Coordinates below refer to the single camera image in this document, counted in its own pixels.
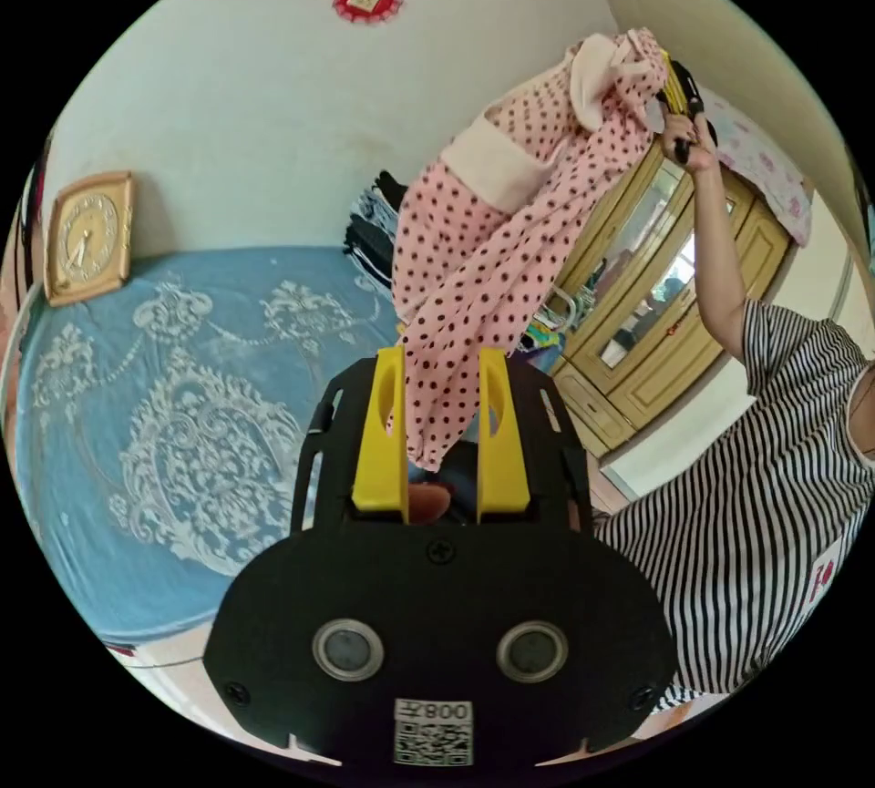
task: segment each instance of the blue bedspread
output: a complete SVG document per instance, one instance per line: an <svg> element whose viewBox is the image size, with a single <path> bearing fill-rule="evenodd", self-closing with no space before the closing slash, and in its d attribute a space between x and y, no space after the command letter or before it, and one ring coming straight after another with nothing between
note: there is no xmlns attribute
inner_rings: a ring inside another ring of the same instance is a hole
<svg viewBox="0 0 875 788"><path fill-rule="evenodd" d="M182 253L123 290L39 303L22 344L22 503L106 642L211 618L287 534L297 457L327 382L394 344L396 318L336 249Z"/></svg>

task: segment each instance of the woman's hand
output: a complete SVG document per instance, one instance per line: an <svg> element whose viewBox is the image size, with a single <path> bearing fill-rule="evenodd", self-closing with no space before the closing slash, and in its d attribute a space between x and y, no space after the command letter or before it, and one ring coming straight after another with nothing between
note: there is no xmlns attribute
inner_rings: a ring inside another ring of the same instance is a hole
<svg viewBox="0 0 875 788"><path fill-rule="evenodd" d="M665 131L660 139L663 156L686 169L691 175L717 167L717 148L711 139L705 112L701 111L696 114L695 120L691 120L689 117L670 113L663 103L660 103L660 107L665 119ZM685 165L681 165L674 154L674 143L679 138L690 142L690 155Z"/></svg>
<svg viewBox="0 0 875 788"><path fill-rule="evenodd" d="M411 524L434 524L449 508L449 491L441 485L407 486Z"/></svg>

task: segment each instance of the black and white striped dress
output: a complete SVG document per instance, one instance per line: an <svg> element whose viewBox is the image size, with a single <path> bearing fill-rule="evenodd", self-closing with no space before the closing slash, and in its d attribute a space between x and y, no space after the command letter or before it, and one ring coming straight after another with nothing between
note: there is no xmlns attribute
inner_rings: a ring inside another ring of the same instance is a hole
<svg viewBox="0 0 875 788"><path fill-rule="evenodd" d="M596 518L595 535L654 586L677 641L680 667L657 709L731 693L768 664L840 570L875 496L875 463L848 431L868 367L848 334L750 301L744 355L757 402L680 476Z"/></svg>

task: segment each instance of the wall clock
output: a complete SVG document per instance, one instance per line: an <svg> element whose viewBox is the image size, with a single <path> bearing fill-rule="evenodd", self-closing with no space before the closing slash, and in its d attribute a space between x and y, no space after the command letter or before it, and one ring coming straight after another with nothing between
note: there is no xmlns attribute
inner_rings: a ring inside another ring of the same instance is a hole
<svg viewBox="0 0 875 788"><path fill-rule="evenodd" d="M44 251L43 287L49 305L83 302L125 283L133 205L129 171L92 175L57 194Z"/></svg>

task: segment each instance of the handheld grabber tool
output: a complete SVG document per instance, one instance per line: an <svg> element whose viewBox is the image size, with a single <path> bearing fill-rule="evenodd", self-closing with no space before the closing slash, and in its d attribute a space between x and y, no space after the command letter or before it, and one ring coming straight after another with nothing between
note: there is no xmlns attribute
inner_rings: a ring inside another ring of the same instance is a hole
<svg viewBox="0 0 875 788"><path fill-rule="evenodd" d="M408 522L402 348L328 385L289 536L232 582L204 654L248 733L425 782L599 751L653 709L674 642L643 575L593 538L552 380L484 349L479 385L476 510L428 526Z"/></svg>
<svg viewBox="0 0 875 788"><path fill-rule="evenodd" d="M691 120L695 119L697 114L701 114L705 110L705 103L702 101L693 76L665 51L663 51L663 60L668 71L668 78L665 81L665 86L656 94L656 97L668 107L672 114L682 114ZM708 131L716 146L717 133L710 120L708 120ZM677 161L685 166L686 161L690 158L690 142L685 138L676 138L674 155L677 157Z"/></svg>

